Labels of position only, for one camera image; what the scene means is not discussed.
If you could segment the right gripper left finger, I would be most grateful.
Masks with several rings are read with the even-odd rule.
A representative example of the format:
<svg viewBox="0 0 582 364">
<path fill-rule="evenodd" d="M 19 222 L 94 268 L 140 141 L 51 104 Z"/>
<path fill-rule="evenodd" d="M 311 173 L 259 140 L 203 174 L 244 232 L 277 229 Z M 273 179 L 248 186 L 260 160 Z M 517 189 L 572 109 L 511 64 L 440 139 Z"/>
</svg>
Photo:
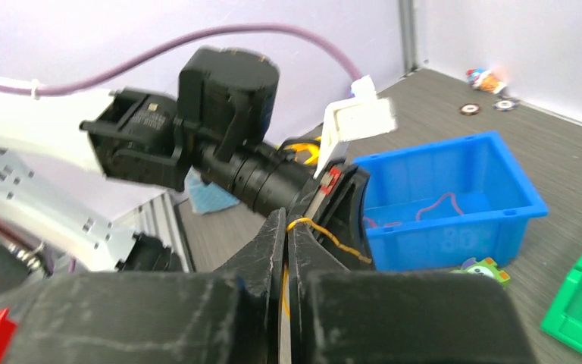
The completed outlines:
<svg viewBox="0 0 582 364">
<path fill-rule="evenodd" d="M 81 273 L 51 279 L 5 363 L 276 363 L 286 213 L 269 215 L 208 273 Z"/>
</svg>

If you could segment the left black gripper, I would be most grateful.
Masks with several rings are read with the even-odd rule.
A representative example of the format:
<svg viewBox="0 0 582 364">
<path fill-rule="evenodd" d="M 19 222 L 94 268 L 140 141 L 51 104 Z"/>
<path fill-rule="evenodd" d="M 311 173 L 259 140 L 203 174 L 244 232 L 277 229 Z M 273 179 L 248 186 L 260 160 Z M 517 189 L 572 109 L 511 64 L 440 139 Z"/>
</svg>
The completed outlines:
<svg viewBox="0 0 582 364">
<path fill-rule="evenodd" d="M 254 213 L 285 209 L 345 267 L 369 269 L 368 172 L 343 156 L 315 178 L 316 167 L 264 141 L 279 78 L 263 55 L 201 48 L 180 72 L 175 99 L 124 89 L 80 129 L 108 177 L 181 191 L 194 169 Z"/>
</svg>

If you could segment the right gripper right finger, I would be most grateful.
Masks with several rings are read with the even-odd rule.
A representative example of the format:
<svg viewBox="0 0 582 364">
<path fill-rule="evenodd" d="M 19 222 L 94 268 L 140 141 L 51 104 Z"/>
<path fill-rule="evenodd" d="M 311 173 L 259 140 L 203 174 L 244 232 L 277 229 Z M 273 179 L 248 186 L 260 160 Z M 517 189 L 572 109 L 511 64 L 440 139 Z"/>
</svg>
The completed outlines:
<svg viewBox="0 0 582 364">
<path fill-rule="evenodd" d="M 351 271 L 306 226 L 287 233 L 294 363 L 534 363 L 494 279 Z"/>
</svg>

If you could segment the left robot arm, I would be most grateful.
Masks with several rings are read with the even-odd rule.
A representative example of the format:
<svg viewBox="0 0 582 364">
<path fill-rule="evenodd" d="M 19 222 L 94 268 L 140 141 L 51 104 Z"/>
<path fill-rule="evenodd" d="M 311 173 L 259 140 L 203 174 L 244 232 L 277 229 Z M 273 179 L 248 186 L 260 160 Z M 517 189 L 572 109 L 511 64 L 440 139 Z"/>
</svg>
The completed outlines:
<svg viewBox="0 0 582 364">
<path fill-rule="evenodd" d="M 344 161 L 353 140 L 391 131 L 368 76 L 324 112 L 310 168 L 264 141 L 280 73 L 241 49 L 198 49 L 176 98 L 137 89 L 20 89 L 0 84 L 0 150 L 45 155 L 105 177 L 182 191 L 191 169 L 267 215 L 295 211 L 342 254 L 368 264 L 362 217 L 369 175 Z"/>
</svg>

